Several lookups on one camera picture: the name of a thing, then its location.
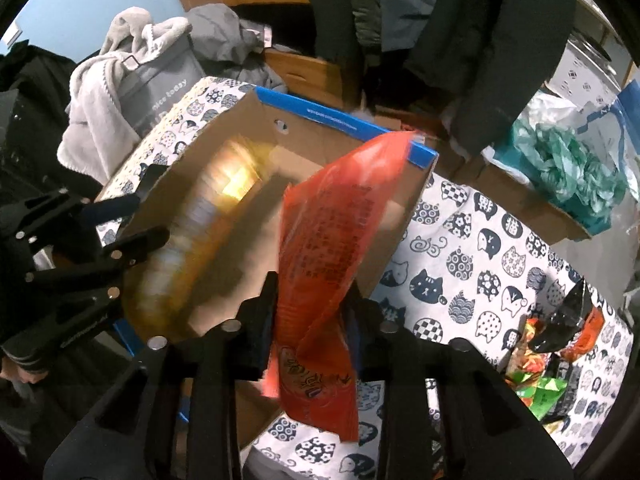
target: red plastic bag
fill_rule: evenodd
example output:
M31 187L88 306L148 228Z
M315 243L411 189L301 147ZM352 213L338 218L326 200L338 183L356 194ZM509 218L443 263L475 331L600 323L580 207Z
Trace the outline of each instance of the red plastic bag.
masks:
M412 132L366 142L284 194L267 395L291 418L358 439L355 374L338 307L377 231Z

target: blue wall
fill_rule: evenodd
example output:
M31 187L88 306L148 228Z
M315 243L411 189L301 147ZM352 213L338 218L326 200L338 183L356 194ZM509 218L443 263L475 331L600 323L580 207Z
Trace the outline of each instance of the blue wall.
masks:
M113 17L132 6L151 12L155 22L184 13L180 0L30 0L16 18L17 41L80 61L102 46ZM6 51L1 43L0 54Z

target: hole in cardboard box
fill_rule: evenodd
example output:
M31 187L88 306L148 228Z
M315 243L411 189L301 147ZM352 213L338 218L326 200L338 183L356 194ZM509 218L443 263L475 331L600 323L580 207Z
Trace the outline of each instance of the hole in cardboard box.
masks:
M287 123L281 121L280 119L276 119L273 121L276 125L276 129L283 135L287 135L289 133L289 128L287 127Z

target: person's hand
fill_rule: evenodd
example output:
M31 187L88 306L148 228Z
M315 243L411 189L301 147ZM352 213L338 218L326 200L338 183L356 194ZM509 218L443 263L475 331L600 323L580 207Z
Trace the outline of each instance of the person's hand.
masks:
M48 373L49 372L41 372L33 374L20 368L8 357L5 356L2 358L2 372L0 372L0 378L8 381L20 381L21 383L35 384L38 381L43 380Z

